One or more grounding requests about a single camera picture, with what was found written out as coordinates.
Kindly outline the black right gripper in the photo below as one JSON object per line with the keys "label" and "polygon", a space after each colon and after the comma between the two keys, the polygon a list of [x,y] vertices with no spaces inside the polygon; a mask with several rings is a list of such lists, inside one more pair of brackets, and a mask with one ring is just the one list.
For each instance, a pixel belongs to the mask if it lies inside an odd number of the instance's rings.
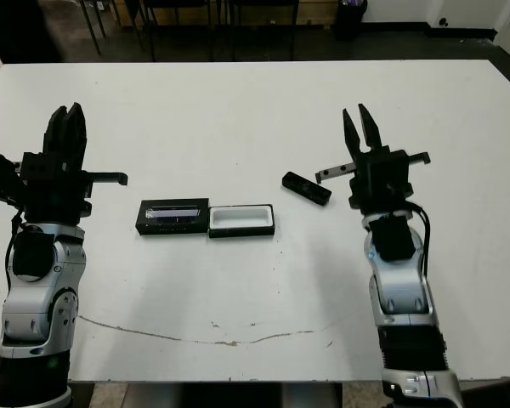
{"label": "black right gripper", "polygon": [[383,147],[379,127],[363,104],[358,104],[365,144],[371,150],[360,152],[360,137],[347,111],[343,109],[345,144],[352,161],[321,170],[315,174],[316,183],[351,174],[351,196],[348,203],[363,213],[389,213],[405,207],[413,194],[409,182],[409,168],[413,164],[429,164],[427,152],[407,154],[404,150],[391,151]]}

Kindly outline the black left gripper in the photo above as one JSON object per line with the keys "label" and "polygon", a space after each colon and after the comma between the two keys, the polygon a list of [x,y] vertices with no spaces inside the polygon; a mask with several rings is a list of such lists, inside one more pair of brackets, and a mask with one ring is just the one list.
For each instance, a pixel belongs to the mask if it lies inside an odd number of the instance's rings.
{"label": "black left gripper", "polygon": [[[87,129],[81,105],[75,102],[68,111],[64,105],[60,106],[48,121],[42,152],[26,152],[21,162],[27,222],[78,224],[91,215],[92,204],[88,199],[95,183],[128,184],[125,173],[84,170],[86,145]],[[64,155],[58,153],[62,147]]]}

